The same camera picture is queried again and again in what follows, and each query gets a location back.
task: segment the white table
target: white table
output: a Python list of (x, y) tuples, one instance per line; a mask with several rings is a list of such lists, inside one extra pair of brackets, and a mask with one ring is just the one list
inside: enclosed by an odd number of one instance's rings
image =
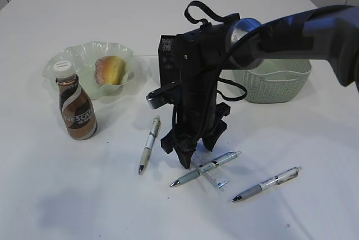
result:
[[(325, 61), (312, 62), (289, 103), (230, 103), (214, 156), (242, 155), (221, 168), (231, 179), (224, 192), (204, 178), (169, 188), (187, 171), (159, 140), (137, 175), (151, 118), (162, 118), (159, 138), (171, 126), (171, 106), (153, 111), (145, 100), (159, 86), (159, 38), (196, 27), (183, 16), (190, 1), (13, 0), (0, 11), (0, 239), (359, 238), (359, 99)], [(314, 8), (309, 0), (201, 1), (261, 22)], [(141, 66), (120, 96), (94, 102), (96, 136), (75, 141), (41, 72), (65, 47), (92, 40), (128, 46)], [(295, 180), (229, 203), (296, 165), (304, 169)]]

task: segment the bottle cap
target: bottle cap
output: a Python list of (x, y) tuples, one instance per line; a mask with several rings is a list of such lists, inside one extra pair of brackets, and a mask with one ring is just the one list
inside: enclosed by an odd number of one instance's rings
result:
[(69, 61), (59, 61), (53, 66), (55, 77), (58, 79), (66, 79), (75, 73), (75, 69)]

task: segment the glass bowl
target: glass bowl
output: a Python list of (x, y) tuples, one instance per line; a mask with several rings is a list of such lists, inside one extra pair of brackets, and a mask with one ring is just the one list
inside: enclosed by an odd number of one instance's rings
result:
[[(125, 71), (119, 85), (105, 84), (99, 86), (95, 81), (96, 61), (105, 56), (118, 56), (125, 61)], [(99, 99), (102, 96), (115, 95), (126, 82), (134, 79), (133, 76), (130, 77), (129, 75), (136, 68), (133, 51), (118, 43), (92, 41), (69, 47), (53, 57), (43, 70), (43, 77), (49, 79), (51, 89), (56, 92), (58, 92), (58, 86), (53, 73), (53, 65), (58, 61), (72, 62), (81, 86), (92, 100)]]

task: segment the nescafe bottle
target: nescafe bottle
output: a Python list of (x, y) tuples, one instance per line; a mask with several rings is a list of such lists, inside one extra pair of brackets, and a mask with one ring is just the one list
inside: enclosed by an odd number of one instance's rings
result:
[(53, 69), (60, 90), (60, 112), (68, 134), (77, 140), (91, 137), (97, 129), (94, 108), (72, 63), (60, 61)]

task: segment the gray pen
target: gray pen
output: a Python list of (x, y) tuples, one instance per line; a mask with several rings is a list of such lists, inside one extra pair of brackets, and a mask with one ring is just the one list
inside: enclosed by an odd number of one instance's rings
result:
[(214, 168), (217, 168), (219, 166), (221, 166), (222, 164), (225, 164), (227, 162), (229, 162), (230, 160), (233, 160), (234, 158), (238, 157), (238, 155), (241, 152), (227, 152), (217, 158), (215, 158), (214, 160), (212, 160), (211, 162), (205, 164), (205, 165), (200, 165), (198, 169), (193, 170), (191, 172), (189, 172), (188, 174), (184, 175), (183, 177), (180, 177), (178, 180), (174, 181), (170, 187), (177, 187), (179, 185), (185, 184), (193, 179), (196, 179), (197, 177), (199, 177), (200, 175), (213, 170)]
[(235, 198), (232, 199), (232, 202), (245, 200), (245, 199), (252, 197), (264, 190), (267, 190), (270, 187), (282, 184), (284, 182), (287, 182), (288, 180), (296, 178), (298, 176), (299, 170), (301, 170), (301, 169), (302, 169), (301, 166), (293, 167), (275, 177), (269, 178), (266, 181), (263, 181), (262, 183), (257, 184), (255, 186), (241, 192)]
[(139, 167), (139, 174), (142, 174), (142, 172), (144, 172), (144, 170), (147, 167), (148, 161), (149, 161), (150, 156), (151, 156), (152, 147), (153, 147), (153, 144), (155, 142), (155, 139), (156, 139), (158, 131), (159, 131), (160, 124), (161, 124), (161, 122), (159, 120), (159, 115), (157, 115), (153, 119), (151, 129), (150, 129), (150, 134), (147, 137), (144, 152), (142, 153), (142, 157), (141, 157), (141, 161), (140, 161), (140, 167)]

